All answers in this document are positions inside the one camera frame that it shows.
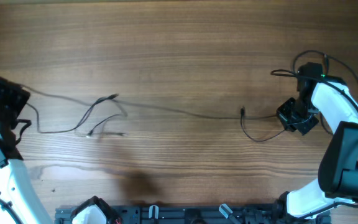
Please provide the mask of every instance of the wood grain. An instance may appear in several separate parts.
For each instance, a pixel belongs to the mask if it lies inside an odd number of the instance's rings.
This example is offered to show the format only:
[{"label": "wood grain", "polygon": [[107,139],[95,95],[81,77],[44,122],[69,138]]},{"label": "wood grain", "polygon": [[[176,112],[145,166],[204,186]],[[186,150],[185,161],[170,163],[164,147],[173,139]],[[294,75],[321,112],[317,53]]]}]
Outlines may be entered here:
[{"label": "wood grain", "polygon": [[[341,58],[358,73],[358,2],[201,1],[0,6],[0,76],[92,102],[119,99],[213,116],[269,115],[296,96],[296,82],[271,77],[302,50]],[[315,55],[300,61],[319,62]],[[339,65],[358,100],[355,81]],[[33,94],[43,131],[73,127],[87,108]],[[77,132],[38,134],[19,145],[35,191],[51,216],[97,195],[111,205],[219,205],[273,202],[316,178],[330,141],[321,126],[254,143],[239,120],[201,119],[125,106],[104,130],[85,134],[119,110],[96,108]],[[21,118],[35,121],[25,108]],[[255,138],[282,129],[247,121]],[[334,223],[358,223],[339,208]]]}]

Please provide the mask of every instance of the wooden table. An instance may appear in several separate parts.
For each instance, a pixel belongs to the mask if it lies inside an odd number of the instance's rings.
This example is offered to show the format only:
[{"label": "wooden table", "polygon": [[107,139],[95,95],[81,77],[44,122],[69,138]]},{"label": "wooden table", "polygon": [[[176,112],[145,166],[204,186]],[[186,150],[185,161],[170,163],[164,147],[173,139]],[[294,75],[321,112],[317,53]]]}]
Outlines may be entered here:
[{"label": "wooden table", "polygon": [[[358,73],[358,2],[200,1],[0,6],[0,76],[38,90],[93,102],[119,99],[193,113],[274,114],[296,96],[296,80],[271,77],[302,50],[336,56]],[[303,58],[320,62],[317,55]],[[358,100],[351,75],[331,63]],[[33,94],[43,131],[73,127],[87,107]],[[316,178],[331,137],[285,132],[255,143],[239,120],[202,119],[124,106],[104,131],[86,133],[119,110],[100,105],[77,132],[38,134],[18,148],[51,216],[97,195],[111,205],[270,203]],[[21,118],[35,114],[25,108]],[[282,129],[277,119],[247,121],[255,138]],[[341,207],[334,223],[358,223]]]}]

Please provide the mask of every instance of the white plastic part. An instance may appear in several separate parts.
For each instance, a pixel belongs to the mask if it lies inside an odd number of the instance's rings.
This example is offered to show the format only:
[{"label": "white plastic part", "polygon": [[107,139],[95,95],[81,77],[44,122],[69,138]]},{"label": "white plastic part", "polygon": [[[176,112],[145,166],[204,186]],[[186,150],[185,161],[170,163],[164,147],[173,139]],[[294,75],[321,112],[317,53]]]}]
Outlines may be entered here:
[{"label": "white plastic part", "polygon": [[299,190],[294,190],[287,195],[287,212],[294,217],[301,217],[332,205],[334,202],[354,203],[352,200],[344,198],[326,198],[325,193],[318,185],[318,179],[315,179],[308,185]]},{"label": "white plastic part", "polygon": [[[344,90],[346,95],[354,101],[347,86],[340,83],[330,84],[333,84],[340,90]],[[311,96],[311,102],[324,115],[329,127],[334,133],[341,121],[358,124],[358,112],[356,109],[354,109],[351,103],[342,96],[340,92],[324,83],[317,83]]]},{"label": "white plastic part", "polygon": [[[0,168],[0,199],[7,203],[12,202],[12,209],[22,223],[52,223],[32,187],[27,169],[21,160],[11,159],[7,166]],[[1,206],[0,223],[15,223]]]},{"label": "white plastic part", "polygon": [[97,205],[91,205],[82,210],[73,219],[72,224],[105,224],[106,216]]}]

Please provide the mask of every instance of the table top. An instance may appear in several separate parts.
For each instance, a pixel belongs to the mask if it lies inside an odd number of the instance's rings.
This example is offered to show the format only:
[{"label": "table top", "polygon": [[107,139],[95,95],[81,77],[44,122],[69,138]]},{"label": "table top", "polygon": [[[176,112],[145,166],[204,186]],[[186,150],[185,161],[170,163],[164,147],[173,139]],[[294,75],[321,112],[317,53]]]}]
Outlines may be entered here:
[{"label": "table top", "polygon": [[[330,142],[321,125],[267,142],[247,139],[239,109],[264,116],[289,97],[296,80],[272,77],[294,56],[322,50],[358,73],[358,2],[184,1],[0,6],[0,76],[47,93],[93,102],[120,100],[117,117],[88,131],[117,105],[103,103],[76,131],[39,134],[35,113],[18,149],[51,216],[97,195],[111,205],[270,203],[316,178]],[[321,62],[307,55],[298,65]],[[332,62],[358,101],[351,74]],[[42,131],[75,126],[86,106],[33,93]],[[277,118],[246,121],[257,139],[282,130]],[[125,136],[113,135],[114,132]],[[358,223],[338,208],[334,223]]]}]

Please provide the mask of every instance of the robotic arm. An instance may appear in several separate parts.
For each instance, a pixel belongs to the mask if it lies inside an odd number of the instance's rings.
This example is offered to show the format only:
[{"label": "robotic arm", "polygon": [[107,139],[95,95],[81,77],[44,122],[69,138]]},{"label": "robotic arm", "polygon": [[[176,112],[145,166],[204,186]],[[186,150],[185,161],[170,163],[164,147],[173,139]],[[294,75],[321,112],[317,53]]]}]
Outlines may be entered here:
[{"label": "robotic arm", "polygon": [[[208,215],[211,216],[209,224],[318,223],[316,217],[320,213],[338,205],[356,205],[358,105],[342,79],[322,74],[320,64],[307,63],[300,67],[292,76],[298,79],[299,97],[290,98],[277,109],[277,117],[287,131],[299,130],[306,134],[318,124],[314,115],[321,112],[334,132],[316,180],[299,190],[285,192],[274,205],[259,205],[254,212],[250,206],[231,210],[222,205],[219,211],[214,211],[223,214],[222,218],[227,218],[224,220],[215,222],[216,215],[209,207],[179,209],[173,216],[181,217],[184,224],[207,223],[204,219]],[[0,78],[0,223],[52,223],[32,188],[23,159],[16,149],[16,137],[11,131],[16,127],[17,117],[29,96],[20,85]],[[101,198],[93,197],[73,210],[59,210],[56,223],[174,223],[174,218],[168,217],[176,209],[170,208],[162,221],[158,220],[161,215],[157,206],[151,206],[150,210],[136,209],[133,216],[117,211],[118,208],[110,207]]]}]

